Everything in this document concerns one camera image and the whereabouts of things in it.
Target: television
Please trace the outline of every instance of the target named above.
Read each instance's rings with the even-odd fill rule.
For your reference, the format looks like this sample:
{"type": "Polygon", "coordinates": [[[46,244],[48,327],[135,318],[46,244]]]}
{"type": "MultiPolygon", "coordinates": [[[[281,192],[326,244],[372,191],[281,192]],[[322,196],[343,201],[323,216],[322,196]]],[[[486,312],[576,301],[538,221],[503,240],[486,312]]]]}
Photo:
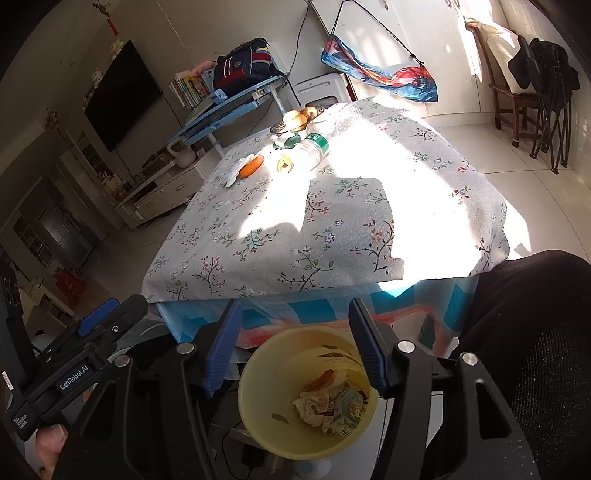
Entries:
{"type": "Polygon", "coordinates": [[[111,63],[86,107],[86,117],[110,152],[162,95],[131,40],[111,63]]]}

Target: metal bolt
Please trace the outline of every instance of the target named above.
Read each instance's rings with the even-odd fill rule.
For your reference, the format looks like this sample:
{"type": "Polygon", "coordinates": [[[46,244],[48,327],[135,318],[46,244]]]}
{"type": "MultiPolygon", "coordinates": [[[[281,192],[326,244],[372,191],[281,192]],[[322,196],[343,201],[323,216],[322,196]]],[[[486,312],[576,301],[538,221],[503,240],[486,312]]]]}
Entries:
{"type": "Polygon", "coordinates": [[[474,366],[478,363],[478,357],[473,353],[466,352],[462,355],[462,360],[468,365],[474,366]]]}
{"type": "Polygon", "coordinates": [[[191,342],[184,342],[177,345],[177,352],[181,355],[187,355],[195,350],[195,346],[191,342]]]}
{"type": "Polygon", "coordinates": [[[401,340],[398,342],[398,350],[404,353],[414,352],[414,343],[409,342],[408,340],[401,340]]]}
{"type": "Polygon", "coordinates": [[[119,355],[113,363],[116,367],[124,367],[125,365],[129,364],[130,360],[131,359],[127,355],[119,355]]]}

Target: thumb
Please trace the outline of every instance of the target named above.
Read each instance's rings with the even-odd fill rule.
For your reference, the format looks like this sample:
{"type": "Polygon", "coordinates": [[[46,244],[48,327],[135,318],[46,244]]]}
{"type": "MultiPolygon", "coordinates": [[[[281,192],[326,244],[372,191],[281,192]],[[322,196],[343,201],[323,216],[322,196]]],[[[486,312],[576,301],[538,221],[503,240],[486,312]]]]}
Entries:
{"type": "Polygon", "coordinates": [[[41,474],[44,480],[50,480],[53,476],[57,460],[67,437],[68,432],[59,423],[37,430],[35,449],[39,460],[45,467],[44,472],[41,474]]]}

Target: bucket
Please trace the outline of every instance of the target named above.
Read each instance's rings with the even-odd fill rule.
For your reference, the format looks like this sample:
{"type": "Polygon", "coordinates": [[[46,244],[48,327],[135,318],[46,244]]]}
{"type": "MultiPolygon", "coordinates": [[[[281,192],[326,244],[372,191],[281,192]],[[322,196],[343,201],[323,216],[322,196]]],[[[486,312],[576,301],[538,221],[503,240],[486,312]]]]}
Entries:
{"type": "Polygon", "coordinates": [[[347,448],[369,425],[377,402],[353,337],[321,325],[285,330],[263,343],[246,364],[238,388],[248,432],[265,450],[291,460],[314,460],[347,448]],[[292,405],[304,386],[327,369],[348,370],[348,379],[368,397],[360,423],[346,437],[311,427],[292,405]]]}

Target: black pants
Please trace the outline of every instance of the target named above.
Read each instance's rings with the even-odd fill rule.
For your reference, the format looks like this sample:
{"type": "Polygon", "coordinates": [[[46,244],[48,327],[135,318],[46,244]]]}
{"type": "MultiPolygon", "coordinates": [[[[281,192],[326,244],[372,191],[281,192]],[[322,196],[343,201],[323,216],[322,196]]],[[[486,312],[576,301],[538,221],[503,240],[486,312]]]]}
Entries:
{"type": "Polygon", "coordinates": [[[521,425],[541,478],[591,477],[591,265],[561,251],[482,274],[460,345],[521,425]]]}

